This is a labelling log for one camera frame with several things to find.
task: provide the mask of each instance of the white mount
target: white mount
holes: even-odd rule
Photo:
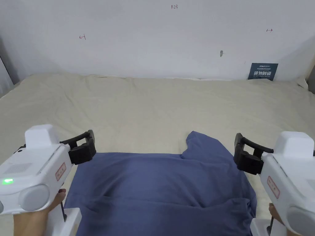
[[[301,132],[282,132],[274,153],[263,153],[261,182],[274,204],[283,226],[274,220],[270,236],[286,236],[287,230],[303,236],[315,230],[314,141]],[[270,220],[253,219],[253,236],[269,236]]]
[[[33,126],[25,132],[26,148],[0,166],[0,215],[47,208],[68,176],[72,163],[69,145],[59,143],[52,125]],[[75,235],[81,221],[79,208],[61,205],[49,213],[45,236]]]

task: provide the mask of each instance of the blue cloth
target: blue cloth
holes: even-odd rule
[[[77,236],[251,235],[256,195],[216,139],[191,132],[181,155],[97,153],[78,166],[65,207]]]

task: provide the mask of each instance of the wall mark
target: wall mark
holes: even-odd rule
[[[85,34],[83,34],[83,36],[81,37],[81,35],[80,35],[80,37],[79,37],[80,39],[82,39],[82,38],[84,38],[85,40],[86,40],[86,38],[85,38]]]

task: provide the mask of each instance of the sticker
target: sticker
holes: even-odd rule
[[[66,171],[66,169],[67,169],[67,168],[66,168],[66,164],[63,163],[63,164],[60,166],[59,170],[56,172],[56,179],[57,179],[57,181],[60,180],[61,176],[62,176],[63,173]]]
[[[278,64],[276,63],[252,63],[248,79],[269,79],[273,81],[277,68]]]
[[[280,196],[280,190],[278,189],[275,182],[272,180],[272,178],[270,176],[268,176],[267,184],[270,187],[273,194],[275,195],[275,197],[278,199]]]

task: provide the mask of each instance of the beige bedsheet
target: beige bedsheet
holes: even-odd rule
[[[198,131],[233,154],[235,134],[273,148],[281,131],[315,138],[315,96],[296,82],[192,81],[38,74],[0,99],[0,163],[25,143],[33,125],[53,124],[60,139],[93,129],[98,152],[182,153]],[[75,168],[68,176],[69,189]],[[269,218],[268,196],[249,176],[257,216]],[[0,217],[12,235],[12,216]]]

